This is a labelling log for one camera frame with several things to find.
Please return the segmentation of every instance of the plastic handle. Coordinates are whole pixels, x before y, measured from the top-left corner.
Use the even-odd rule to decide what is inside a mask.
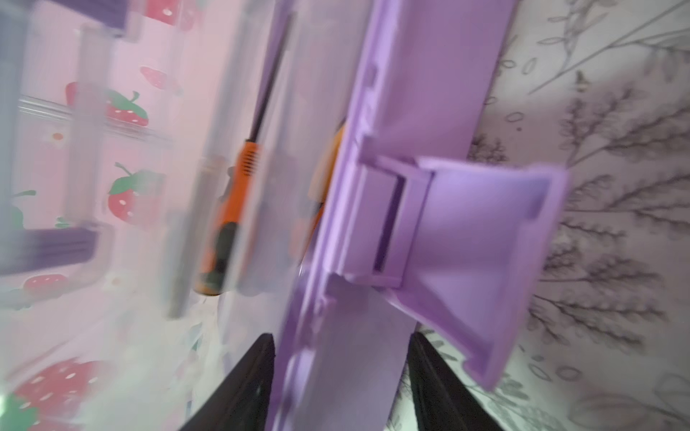
[[[65,197],[65,218],[73,223],[94,218],[112,44],[110,30],[82,28]]]

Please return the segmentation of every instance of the purple plastic stand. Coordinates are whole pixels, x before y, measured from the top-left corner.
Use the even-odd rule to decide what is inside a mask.
[[[560,167],[460,161],[514,3],[375,1],[267,430],[383,429],[417,321],[498,383],[567,188]]]

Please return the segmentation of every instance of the black object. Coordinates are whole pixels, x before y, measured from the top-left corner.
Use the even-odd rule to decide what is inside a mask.
[[[280,35],[280,40],[278,41],[278,51],[273,59],[273,64],[271,65],[268,73],[266,92],[264,93],[264,97],[259,101],[259,109],[256,113],[256,117],[254,118],[251,131],[249,132],[249,139],[247,139],[248,141],[256,142],[259,138],[259,131],[261,130],[262,123],[264,122],[264,116],[266,115],[266,109],[268,108],[270,94],[273,91],[273,86],[275,85],[275,80],[278,76],[278,70],[280,69],[280,63],[283,60],[283,54],[285,53],[288,43],[288,35],[290,34],[290,29],[292,28],[294,18],[295,13],[291,12],[288,15],[288,21],[285,23],[283,33]]]
[[[502,431],[419,332],[410,337],[407,363],[420,431]]]
[[[259,335],[180,431],[264,431],[274,360],[273,335]]]
[[[218,238],[215,244],[215,262],[213,269],[206,274],[206,285],[214,286],[214,289],[221,293],[223,289],[223,282],[225,273],[228,268],[230,256],[233,253],[233,243],[235,242],[235,235],[237,234],[237,223],[231,221],[224,223],[218,232]]]

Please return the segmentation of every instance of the floral wallpaper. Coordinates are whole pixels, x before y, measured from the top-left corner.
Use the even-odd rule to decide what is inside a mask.
[[[469,158],[572,188],[498,388],[506,430],[690,430],[690,0],[521,0]],[[401,379],[390,431],[416,430]]]

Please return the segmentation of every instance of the strawberry print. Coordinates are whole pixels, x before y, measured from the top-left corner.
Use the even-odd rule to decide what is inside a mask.
[[[74,107],[77,97],[77,83],[70,82],[65,87],[67,96],[67,106]],[[135,100],[139,98],[138,92],[133,92],[133,97],[127,99],[115,90],[108,90],[108,109],[106,115],[112,119],[125,121],[126,123],[137,124],[138,126],[148,125],[148,114]]]
[[[186,32],[198,20],[202,3],[194,0],[148,0],[146,16],[171,26],[178,24],[179,20],[180,30]]]
[[[77,358],[55,363],[22,383],[6,403],[3,430],[78,431],[71,424],[82,401],[96,388],[101,362]]]
[[[150,68],[148,66],[140,67],[139,71],[149,84],[160,90],[166,89],[168,85],[168,75],[165,72]],[[172,91],[175,92],[176,95],[179,96],[182,94],[182,88],[175,80],[171,80],[170,84],[172,85]]]
[[[21,196],[36,196],[36,190],[25,190],[12,195],[13,198]],[[24,229],[24,213],[16,206],[10,206],[10,222],[12,229]]]
[[[62,274],[37,275],[24,281],[22,288],[25,289],[28,293],[34,293],[44,290],[52,284],[60,283],[63,281],[67,281],[67,277],[65,277]]]
[[[144,169],[133,174],[120,163],[115,166],[127,176],[115,180],[108,192],[110,212],[131,225],[151,226],[158,216],[165,176]]]

